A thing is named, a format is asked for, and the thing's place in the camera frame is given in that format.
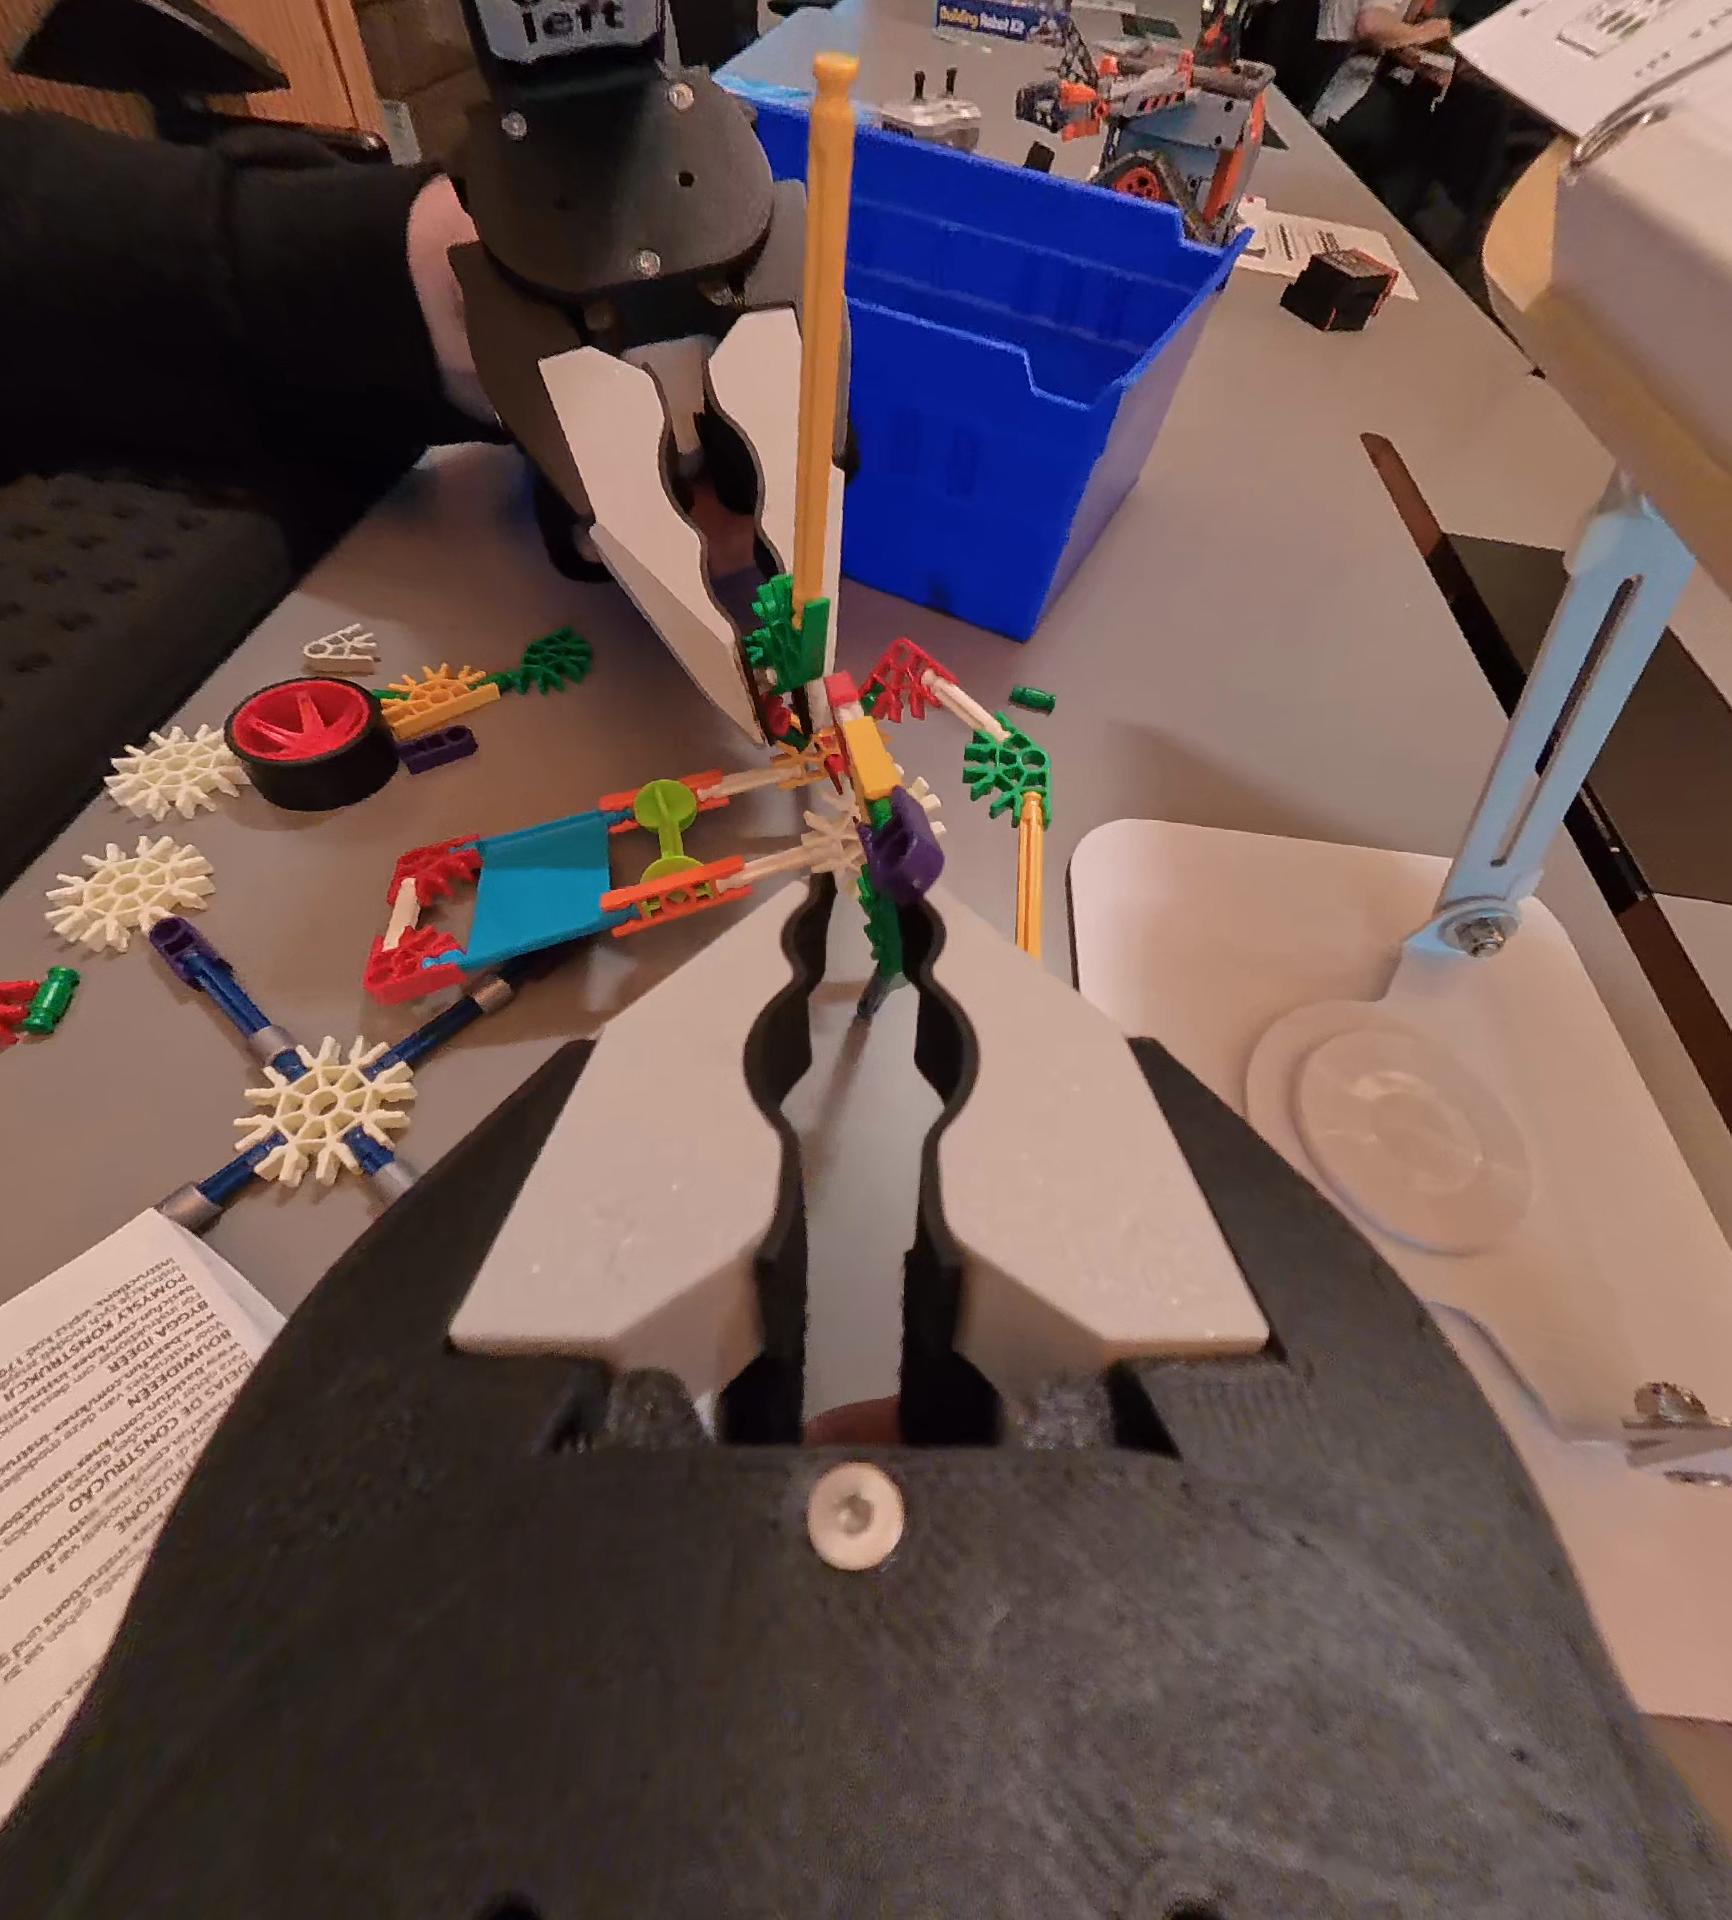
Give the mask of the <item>small grey controller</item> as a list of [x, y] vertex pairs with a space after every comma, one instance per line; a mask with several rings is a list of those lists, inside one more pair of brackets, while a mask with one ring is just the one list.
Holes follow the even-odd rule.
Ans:
[[917, 69], [908, 98], [884, 100], [874, 108], [876, 127], [931, 147], [974, 154], [979, 149], [983, 117], [976, 100], [957, 92], [957, 66], [949, 64], [941, 84], [930, 91], [928, 73]]

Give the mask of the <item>person's left hand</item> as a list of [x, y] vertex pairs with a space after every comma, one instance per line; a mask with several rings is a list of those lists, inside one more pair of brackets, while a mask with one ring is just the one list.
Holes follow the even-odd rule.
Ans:
[[454, 252], [475, 244], [477, 229], [455, 182], [433, 172], [408, 210], [405, 271], [448, 403], [471, 420], [502, 429], [471, 358], [466, 292], [454, 265]]

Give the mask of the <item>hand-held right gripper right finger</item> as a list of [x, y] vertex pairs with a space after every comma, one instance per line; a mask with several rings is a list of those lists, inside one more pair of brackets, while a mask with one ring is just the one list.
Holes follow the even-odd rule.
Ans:
[[935, 887], [899, 916], [939, 1111], [903, 1266], [899, 1425], [979, 1446], [1056, 1381], [1270, 1343], [1118, 1025]]

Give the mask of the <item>clear suction dome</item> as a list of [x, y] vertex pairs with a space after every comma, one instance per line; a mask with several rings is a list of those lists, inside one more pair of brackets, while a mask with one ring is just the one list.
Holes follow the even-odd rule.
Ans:
[[1514, 1114], [1406, 1025], [1364, 1022], [1314, 1045], [1294, 1073], [1292, 1117], [1331, 1197], [1413, 1250], [1479, 1255], [1525, 1217], [1531, 1165]]

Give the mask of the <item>black perforated panel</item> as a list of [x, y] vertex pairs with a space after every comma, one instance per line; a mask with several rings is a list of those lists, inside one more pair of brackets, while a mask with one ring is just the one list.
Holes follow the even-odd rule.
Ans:
[[277, 521], [227, 493], [0, 490], [0, 894], [293, 579]]

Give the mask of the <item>yellow fan connector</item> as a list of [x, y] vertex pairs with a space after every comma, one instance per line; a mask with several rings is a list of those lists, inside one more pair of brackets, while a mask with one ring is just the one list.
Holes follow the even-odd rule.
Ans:
[[448, 665], [426, 666], [374, 689], [382, 719], [399, 744], [461, 725], [469, 712], [488, 708], [502, 696], [502, 676]]

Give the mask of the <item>orange grey toy robot vehicle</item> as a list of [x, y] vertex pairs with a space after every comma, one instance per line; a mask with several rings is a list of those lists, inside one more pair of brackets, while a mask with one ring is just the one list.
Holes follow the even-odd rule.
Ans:
[[1097, 137], [1090, 182], [1171, 207], [1188, 241], [1223, 249], [1264, 132], [1275, 71], [1262, 61], [1199, 61], [1188, 42], [1091, 44], [1071, 13], [1046, 13], [1059, 42], [1048, 78], [1024, 84], [1016, 118], [1063, 143]]

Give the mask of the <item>small black box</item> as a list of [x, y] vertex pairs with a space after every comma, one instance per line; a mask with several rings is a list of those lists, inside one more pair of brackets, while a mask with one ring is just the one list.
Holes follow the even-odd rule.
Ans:
[[1401, 272], [1364, 249], [1311, 252], [1279, 295], [1279, 309], [1317, 332], [1364, 332]]

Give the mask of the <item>blue plastic bin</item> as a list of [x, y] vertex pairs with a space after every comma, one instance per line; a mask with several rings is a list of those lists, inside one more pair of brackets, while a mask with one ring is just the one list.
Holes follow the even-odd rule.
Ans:
[[1034, 637], [1137, 484], [1241, 252], [1163, 204], [860, 127], [844, 579]]

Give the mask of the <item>white paper card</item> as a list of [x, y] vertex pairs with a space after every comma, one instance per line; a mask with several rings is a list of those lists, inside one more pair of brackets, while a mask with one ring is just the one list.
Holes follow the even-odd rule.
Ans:
[[1250, 231], [1237, 267], [1283, 280], [1297, 278], [1308, 262], [1328, 252], [1359, 252], [1384, 271], [1406, 282], [1406, 269], [1387, 239], [1376, 229], [1348, 222], [1279, 213], [1262, 197], [1246, 197], [1237, 204], [1240, 226]]

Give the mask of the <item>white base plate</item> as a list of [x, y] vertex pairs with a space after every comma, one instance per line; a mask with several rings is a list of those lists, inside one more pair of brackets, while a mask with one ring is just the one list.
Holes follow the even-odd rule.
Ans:
[[[1094, 828], [1070, 862], [1077, 986], [1248, 1121], [1264, 1032], [1309, 1003], [1382, 997], [1446, 867], [1223, 828]], [[1476, 1364], [1637, 1706], [1732, 1723], [1732, 1487], [1667, 1482], [1631, 1468], [1626, 1443], [1561, 1439], [1483, 1333], [1422, 1303]]]

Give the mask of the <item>white snowflake connector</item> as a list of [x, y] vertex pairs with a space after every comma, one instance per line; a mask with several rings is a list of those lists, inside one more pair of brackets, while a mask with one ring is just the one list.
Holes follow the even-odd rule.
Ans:
[[229, 749], [226, 731], [215, 727], [149, 732], [147, 742], [110, 760], [104, 780], [104, 792], [115, 809], [153, 825], [174, 815], [191, 821], [243, 791], [250, 791], [250, 776]]
[[46, 891], [48, 928], [92, 952], [126, 952], [136, 934], [214, 894], [214, 865], [196, 847], [172, 837], [140, 837], [131, 850], [107, 845], [80, 856], [80, 868]]

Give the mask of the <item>black wheel red hub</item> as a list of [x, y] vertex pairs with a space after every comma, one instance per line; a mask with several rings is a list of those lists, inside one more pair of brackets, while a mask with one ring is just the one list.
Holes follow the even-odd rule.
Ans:
[[380, 701], [337, 678], [261, 687], [231, 708], [222, 732], [253, 792], [285, 813], [361, 804], [402, 770]]

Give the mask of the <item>colourful toy construction model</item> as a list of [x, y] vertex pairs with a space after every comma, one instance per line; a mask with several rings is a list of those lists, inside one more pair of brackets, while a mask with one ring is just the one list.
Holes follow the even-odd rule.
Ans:
[[[855, 61], [813, 62], [807, 113], [804, 278], [800, 295], [800, 414], [796, 539], [790, 566], [791, 627], [826, 562], [827, 486], [849, 429], [852, 325], [844, 290], [853, 185]], [[668, 490], [678, 507], [676, 488]], [[709, 488], [690, 484], [681, 508], [706, 549], [714, 601], [740, 641], [757, 625], [756, 527]], [[939, 803], [925, 780], [906, 779], [886, 727], [928, 708], [952, 712], [969, 732], [961, 780], [1018, 843], [1016, 945], [1041, 952], [1050, 760], [1009, 719], [976, 703], [923, 650], [889, 647], [864, 682], [840, 670], [783, 698], [757, 698], [766, 744], [760, 762], [734, 775], [643, 780], [585, 813], [536, 828], [448, 843], [445, 861], [475, 885], [467, 934], [422, 926], [449, 877], [414, 877], [402, 861], [394, 915], [368, 959], [365, 990], [385, 1003], [422, 999], [554, 949], [608, 934], [625, 940], [709, 909], [745, 901], [782, 879], [829, 879], [860, 903], [874, 975], [860, 1001], [867, 1019], [901, 981], [901, 910], [943, 870]]]

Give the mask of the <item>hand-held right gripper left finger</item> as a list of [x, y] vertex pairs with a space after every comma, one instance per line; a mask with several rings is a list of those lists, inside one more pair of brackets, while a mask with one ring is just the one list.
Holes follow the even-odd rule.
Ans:
[[796, 1443], [810, 1065], [836, 885], [794, 880], [615, 1015], [454, 1312], [483, 1357], [662, 1372], [744, 1444]]

